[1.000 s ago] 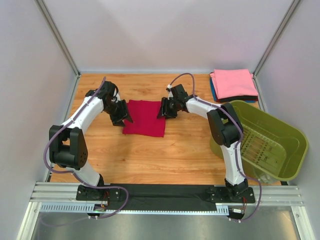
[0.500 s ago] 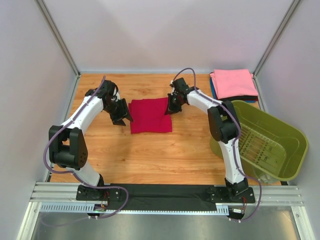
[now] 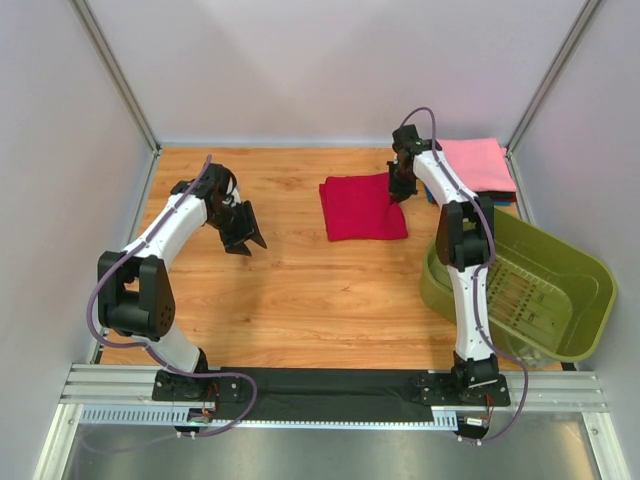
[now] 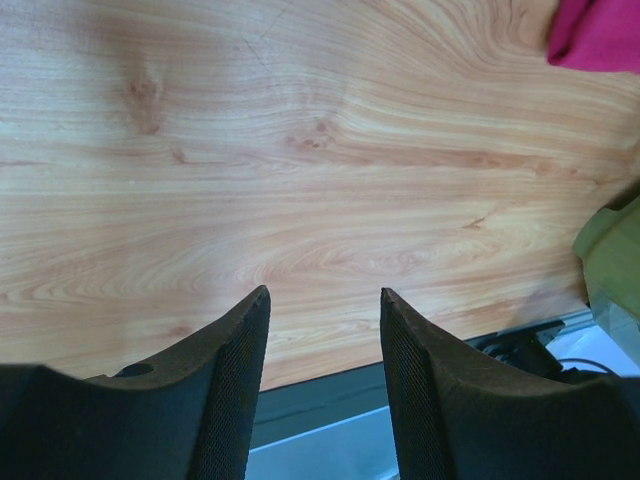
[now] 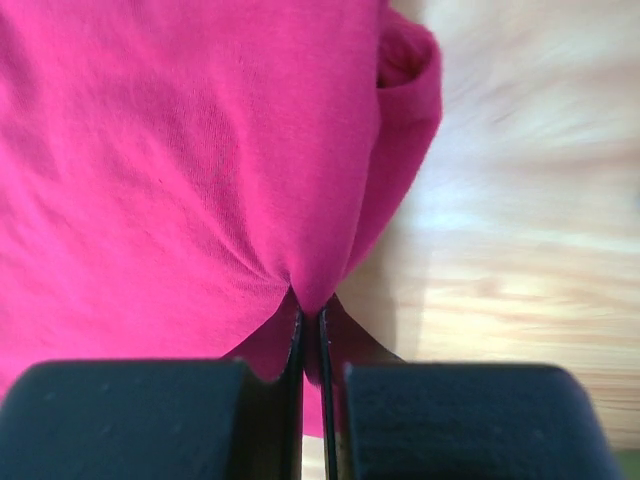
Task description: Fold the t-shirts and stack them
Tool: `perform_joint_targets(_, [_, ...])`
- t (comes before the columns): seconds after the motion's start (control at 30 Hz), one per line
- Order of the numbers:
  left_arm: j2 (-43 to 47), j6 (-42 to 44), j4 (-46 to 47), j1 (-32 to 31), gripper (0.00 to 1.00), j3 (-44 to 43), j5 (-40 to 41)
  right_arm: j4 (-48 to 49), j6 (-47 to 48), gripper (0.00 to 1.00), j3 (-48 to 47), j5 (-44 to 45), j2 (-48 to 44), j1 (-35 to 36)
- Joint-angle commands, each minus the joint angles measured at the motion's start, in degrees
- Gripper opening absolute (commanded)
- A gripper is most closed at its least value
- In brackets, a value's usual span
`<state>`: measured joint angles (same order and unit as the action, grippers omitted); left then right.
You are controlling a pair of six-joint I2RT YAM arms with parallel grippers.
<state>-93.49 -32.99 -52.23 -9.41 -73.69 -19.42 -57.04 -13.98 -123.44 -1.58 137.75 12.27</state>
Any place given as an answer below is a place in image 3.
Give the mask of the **crimson red t shirt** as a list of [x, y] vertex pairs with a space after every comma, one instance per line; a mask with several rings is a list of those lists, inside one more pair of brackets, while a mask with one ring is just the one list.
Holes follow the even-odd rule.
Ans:
[[405, 217], [388, 191], [389, 174], [327, 177], [319, 196], [328, 240], [401, 240]]

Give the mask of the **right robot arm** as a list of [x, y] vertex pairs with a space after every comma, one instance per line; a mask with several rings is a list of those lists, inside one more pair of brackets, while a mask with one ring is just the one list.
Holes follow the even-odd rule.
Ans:
[[419, 137], [413, 125], [392, 133], [395, 157], [387, 163], [389, 195], [400, 203], [427, 186], [440, 207], [436, 253], [447, 268], [454, 294], [456, 345], [445, 391], [464, 400], [485, 399], [499, 380], [489, 330], [487, 277], [495, 260], [494, 206], [453, 172], [434, 139]]

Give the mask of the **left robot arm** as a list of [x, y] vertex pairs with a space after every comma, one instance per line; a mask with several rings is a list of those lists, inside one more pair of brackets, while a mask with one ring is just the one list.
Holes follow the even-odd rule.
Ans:
[[204, 351], [177, 325], [169, 270], [202, 226], [219, 234], [224, 251], [248, 256], [247, 244], [264, 247], [253, 207], [241, 198], [235, 175], [206, 162], [198, 176], [179, 181], [158, 216], [119, 252], [104, 252], [88, 305], [88, 322], [129, 338], [160, 364], [152, 397], [160, 401], [212, 402], [218, 381], [209, 377]]

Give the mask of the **olive green plastic basket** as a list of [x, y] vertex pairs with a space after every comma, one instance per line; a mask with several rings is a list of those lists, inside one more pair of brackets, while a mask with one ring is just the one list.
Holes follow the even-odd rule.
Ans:
[[501, 350], [529, 368], [589, 357], [617, 293], [609, 269], [501, 209], [494, 225], [496, 258], [489, 268], [448, 267], [434, 244], [424, 256], [420, 296], [456, 325], [456, 355], [484, 359]]

